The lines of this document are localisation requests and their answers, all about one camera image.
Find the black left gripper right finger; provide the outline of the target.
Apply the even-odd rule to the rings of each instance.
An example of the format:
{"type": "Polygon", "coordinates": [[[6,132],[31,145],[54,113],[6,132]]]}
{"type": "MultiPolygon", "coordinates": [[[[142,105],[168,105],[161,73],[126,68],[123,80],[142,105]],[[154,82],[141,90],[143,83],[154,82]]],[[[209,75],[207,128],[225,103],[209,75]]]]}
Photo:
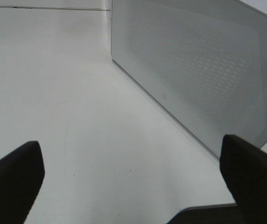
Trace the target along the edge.
{"type": "Polygon", "coordinates": [[[219,167],[247,224],[267,224],[267,153],[244,139],[223,138],[219,167]]]}

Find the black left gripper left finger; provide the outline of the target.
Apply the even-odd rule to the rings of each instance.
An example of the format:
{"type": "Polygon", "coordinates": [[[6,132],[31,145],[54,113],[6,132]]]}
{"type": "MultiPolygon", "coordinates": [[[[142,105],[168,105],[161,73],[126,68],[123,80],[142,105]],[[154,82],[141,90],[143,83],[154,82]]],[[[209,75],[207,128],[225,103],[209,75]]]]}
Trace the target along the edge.
{"type": "Polygon", "coordinates": [[[22,224],[45,177],[38,141],[28,141],[0,159],[0,224],[22,224]]]}

